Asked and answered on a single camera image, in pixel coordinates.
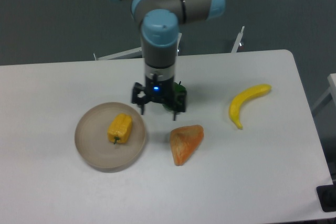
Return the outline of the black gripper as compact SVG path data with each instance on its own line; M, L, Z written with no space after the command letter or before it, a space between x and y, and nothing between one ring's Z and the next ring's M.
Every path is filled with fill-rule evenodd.
M145 77L145 87L138 82L134 83L131 103L140 108L141 115L144 114L148 102L171 103L165 104L164 108L173 113L173 121L176 121L179 113L186 112L187 91L176 92L174 97L173 83L174 77L163 81Z

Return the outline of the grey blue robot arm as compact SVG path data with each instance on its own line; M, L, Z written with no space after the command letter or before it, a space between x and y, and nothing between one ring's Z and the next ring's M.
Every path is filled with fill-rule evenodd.
M154 102L174 115L185 112L187 91L174 81L179 26L223 15L226 0L131 1L131 15L140 32L145 74L145 85L134 84L131 102L141 110Z

